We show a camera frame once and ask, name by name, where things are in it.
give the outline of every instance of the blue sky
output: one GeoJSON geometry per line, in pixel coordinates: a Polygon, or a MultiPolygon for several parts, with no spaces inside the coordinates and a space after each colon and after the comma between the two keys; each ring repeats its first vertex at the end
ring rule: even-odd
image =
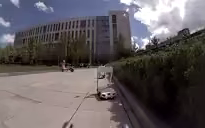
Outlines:
{"type": "MultiPolygon", "coordinates": [[[[0,0],[0,43],[11,43],[14,33],[29,26],[78,16],[108,15],[125,10],[120,0],[0,0]]],[[[150,35],[145,25],[130,13],[132,36],[150,35]]]]}

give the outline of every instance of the office building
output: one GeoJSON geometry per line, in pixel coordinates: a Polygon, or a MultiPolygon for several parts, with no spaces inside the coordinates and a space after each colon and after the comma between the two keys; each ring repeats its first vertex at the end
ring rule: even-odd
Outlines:
{"type": "Polygon", "coordinates": [[[120,35],[124,39],[124,48],[131,49],[129,15],[125,11],[117,10],[110,11],[108,16],[77,17],[37,25],[17,32],[14,45],[20,48],[32,40],[42,44],[56,44],[63,37],[74,39],[80,35],[86,36],[90,62],[114,59],[114,45],[120,35]]]}

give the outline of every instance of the sky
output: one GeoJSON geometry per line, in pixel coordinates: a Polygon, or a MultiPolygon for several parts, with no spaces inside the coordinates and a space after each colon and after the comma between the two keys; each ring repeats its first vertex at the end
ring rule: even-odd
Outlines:
{"type": "MultiPolygon", "coordinates": [[[[12,43],[16,31],[33,25],[71,17],[108,15],[109,10],[126,7],[119,0],[0,0],[0,44],[12,43]]],[[[132,35],[150,35],[133,15],[130,21],[132,35]]]]}
{"type": "Polygon", "coordinates": [[[61,19],[130,14],[132,41],[145,48],[150,38],[165,39],[183,29],[205,27],[205,0],[0,0],[0,44],[13,43],[16,31],[61,19]]]}

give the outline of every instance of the street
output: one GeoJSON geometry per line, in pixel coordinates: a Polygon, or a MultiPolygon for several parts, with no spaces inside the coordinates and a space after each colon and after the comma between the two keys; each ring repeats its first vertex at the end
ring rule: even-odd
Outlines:
{"type": "Polygon", "coordinates": [[[119,97],[96,97],[95,72],[0,77],[0,128],[131,128],[119,97]]]}

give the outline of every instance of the grass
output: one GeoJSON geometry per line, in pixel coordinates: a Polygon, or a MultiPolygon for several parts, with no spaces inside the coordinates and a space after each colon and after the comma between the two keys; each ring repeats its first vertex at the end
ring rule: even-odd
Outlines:
{"type": "Polygon", "coordinates": [[[0,73],[58,70],[58,66],[0,65],[0,73]]]}

